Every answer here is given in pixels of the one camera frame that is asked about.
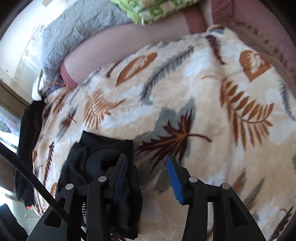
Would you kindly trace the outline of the black pants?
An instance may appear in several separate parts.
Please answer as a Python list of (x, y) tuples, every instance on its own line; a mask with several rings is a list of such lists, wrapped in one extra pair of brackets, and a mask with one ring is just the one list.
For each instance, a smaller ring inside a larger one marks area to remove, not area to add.
[(127, 172), (120, 200), (107, 211), (109, 230), (112, 234), (134, 240), (138, 237), (142, 193), (138, 171), (132, 162), (132, 140), (117, 140), (83, 132), (80, 142), (73, 145), (62, 166), (56, 192), (60, 193), (67, 184), (82, 186), (106, 175), (122, 154), (127, 156)]

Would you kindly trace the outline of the black garment at bed edge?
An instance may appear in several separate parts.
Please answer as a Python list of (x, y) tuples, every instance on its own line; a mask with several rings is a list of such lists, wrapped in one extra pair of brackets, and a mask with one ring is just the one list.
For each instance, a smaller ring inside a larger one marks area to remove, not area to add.
[[(44, 101), (33, 101), (23, 112), (21, 118), (20, 136), (17, 156), (29, 168), (33, 170), (33, 150), (42, 128), (42, 112), (45, 107)], [(34, 190), (27, 179), (18, 171), (14, 174), (14, 192), (19, 201), (25, 207), (35, 204)]]

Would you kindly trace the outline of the leaf pattern fleece blanket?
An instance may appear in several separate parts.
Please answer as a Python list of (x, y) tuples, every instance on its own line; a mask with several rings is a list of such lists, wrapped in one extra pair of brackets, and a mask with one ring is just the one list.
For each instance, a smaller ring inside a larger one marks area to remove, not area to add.
[(267, 240), (295, 214), (295, 66), (252, 27), (146, 45), (46, 99), (33, 173), (56, 195), (62, 167), (83, 132), (133, 141), (142, 188), (139, 240), (180, 240), (165, 161), (204, 183), (229, 183)]

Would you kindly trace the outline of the white pillow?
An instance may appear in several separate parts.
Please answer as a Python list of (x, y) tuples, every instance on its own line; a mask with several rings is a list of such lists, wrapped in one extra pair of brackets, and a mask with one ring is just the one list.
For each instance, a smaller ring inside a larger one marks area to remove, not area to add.
[(33, 83), (32, 93), (31, 93), (32, 99), (35, 101), (42, 100), (42, 97), (46, 95), (47, 90), (48, 90), (48, 86), (46, 82), (46, 76), (43, 72), (43, 69), (41, 69), (39, 75), (37, 76), (36, 80)]

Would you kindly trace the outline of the pink maroon bolster cushion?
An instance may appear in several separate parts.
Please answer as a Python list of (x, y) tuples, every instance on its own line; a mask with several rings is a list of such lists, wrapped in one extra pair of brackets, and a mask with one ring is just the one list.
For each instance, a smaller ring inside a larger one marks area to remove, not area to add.
[(187, 7), (145, 26), (130, 23), (108, 28), (84, 40), (66, 56), (60, 65), (61, 77), (69, 87), (75, 88), (92, 71), (116, 63), (147, 44), (202, 33), (206, 28), (197, 6)]

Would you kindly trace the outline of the grey quilted blanket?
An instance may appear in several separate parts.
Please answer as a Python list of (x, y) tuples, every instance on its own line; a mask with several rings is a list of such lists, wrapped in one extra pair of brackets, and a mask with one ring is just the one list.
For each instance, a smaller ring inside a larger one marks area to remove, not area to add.
[(111, 1), (76, 1), (43, 30), (41, 62), (45, 76), (56, 78), (61, 62), (83, 41), (131, 22)]

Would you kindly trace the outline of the green white folded quilt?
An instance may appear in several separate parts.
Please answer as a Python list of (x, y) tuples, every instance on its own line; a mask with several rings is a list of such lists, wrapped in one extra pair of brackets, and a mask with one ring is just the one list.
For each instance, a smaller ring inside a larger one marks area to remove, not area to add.
[(135, 23), (146, 25), (199, 3), (199, 0), (111, 0)]

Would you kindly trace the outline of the wooden door frame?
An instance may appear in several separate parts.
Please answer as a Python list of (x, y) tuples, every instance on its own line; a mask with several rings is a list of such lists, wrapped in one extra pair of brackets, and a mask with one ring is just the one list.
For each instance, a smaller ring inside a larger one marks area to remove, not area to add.
[(0, 80), (0, 100), (1, 106), (19, 119), (21, 119), (26, 107), (30, 105), (29, 102), (6, 85), (2, 79)]

